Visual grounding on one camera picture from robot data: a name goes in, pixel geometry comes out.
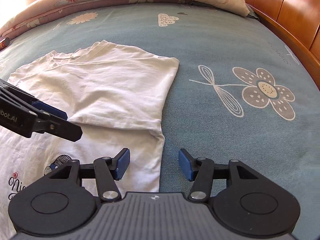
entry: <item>circular pad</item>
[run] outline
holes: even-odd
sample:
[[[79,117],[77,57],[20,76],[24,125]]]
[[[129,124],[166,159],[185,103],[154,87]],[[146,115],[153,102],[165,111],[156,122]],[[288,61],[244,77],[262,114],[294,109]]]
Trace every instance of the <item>circular pad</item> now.
[[[31,201],[31,206],[39,213],[53,214],[65,209],[68,202],[68,197],[61,193],[47,192],[36,196]]]
[[[240,199],[241,206],[248,212],[265,215],[273,212],[277,206],[277,200],[264,193],[249,193]]]

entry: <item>cartoon print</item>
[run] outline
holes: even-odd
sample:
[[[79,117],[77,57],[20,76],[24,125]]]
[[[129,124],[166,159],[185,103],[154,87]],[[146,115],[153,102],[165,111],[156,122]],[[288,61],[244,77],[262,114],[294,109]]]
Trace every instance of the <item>cartoon print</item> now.
[[[174,24],[177,20],[179,20],[178,17],[169,16],[165,13],[160,13],[158,15],[158,24],[160,27],[168,26],[168,24]]]
[[[49,166],[46,166],[44,169],[44,175],[47,175],[49,172],[53,171],[54,169],[58,168],[63,163],[66,163],[67,161],[71,160],[71,157],[69,155],[60,155],[58,156],[53,163],[51,163]]]

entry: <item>bed sheet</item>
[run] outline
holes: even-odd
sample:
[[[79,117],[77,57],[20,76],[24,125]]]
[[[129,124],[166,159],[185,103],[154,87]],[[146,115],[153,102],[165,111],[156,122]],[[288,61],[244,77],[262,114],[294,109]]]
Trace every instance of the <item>bed sheet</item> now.
[[[299,200],[294,235],[316,238],[320,92],[280,39],[255,19],[213,8],[99,8],[17,37],[0,52],[0,78],[52,50],[71,53],[103,39],[180,60],[163,110],[161,192],[188,192],[192,185],[178,165],[182,147],[217,163],[237,158]],[[215,182],[212,194],[224,187]]]

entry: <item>blue gripper pad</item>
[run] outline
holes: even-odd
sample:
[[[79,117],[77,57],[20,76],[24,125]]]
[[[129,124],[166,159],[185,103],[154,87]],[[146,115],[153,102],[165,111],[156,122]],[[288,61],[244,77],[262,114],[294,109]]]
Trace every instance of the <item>blue gripper pad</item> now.
[[[130,163],[130,150],[127,149],[124,154],[118,159],[117,168],[115,170],[114,180],[122,179],[125,171]]]
[[[63,112],[53,106],[49,106],[47,105],[46,103],[42,102],[42,101],[36,101],[36,102],[32,102],[31,105],[33,107],[35,107],[36,109],[39,109],[39,110],[43,110],[43,111],[46,111],[48,112],[49,114],[53,114],[57,117],[60,117],[61,119],[63,120],[67,120],[68,119],[68,116],[67,116],[67,113],[66,112]]]
[[[187,180],[194,181],[196,178],[197,169],[192,167],[192,161],[194,159],[190,156],[190,154],[185,150],[181,149],[179,151],[179,165],[182,169],[182,172]]]

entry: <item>dragonfly pattern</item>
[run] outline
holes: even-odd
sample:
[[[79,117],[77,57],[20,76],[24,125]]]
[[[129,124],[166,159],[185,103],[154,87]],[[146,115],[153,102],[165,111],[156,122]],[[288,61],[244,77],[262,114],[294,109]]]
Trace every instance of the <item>dragonfly pattern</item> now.
[[[286,50],[289,52],[289,54],[287,54],[287,55],[291,56],[291,57],[293,58],[293,60],[294,60],[298,65],[300,65],[297,57],[293,54],[293,52],[291,51],[291,49],[290,49],[287,45],[285,45],[284,47],[285,47]]]
[[[247,85],[238,85],[238,84],[216,85],[214,81],[213,72],[210,68],[204,65],[199,65],[198,69],[200,71],[200,74],[208,81],[208,83],[203,83],[203,82],[191,80],[191,79],[189,79],[189,81],[213,86],[214,90],[216,91],[217,95],[221,99],[226,109],[228,109],[228,111],[236,117],[243,117],[244,112],[243,112],[242,106],[234,98],[233,95],[231,95],[228,91],[222,89],[221,87],[222,86],[247,86]]]
[[[58,29],[62,23],[63,23],[63,21],[59,22],[59,23],[57,24],[57,26],[55,26],[52,30],[54,31],[55,29]]]

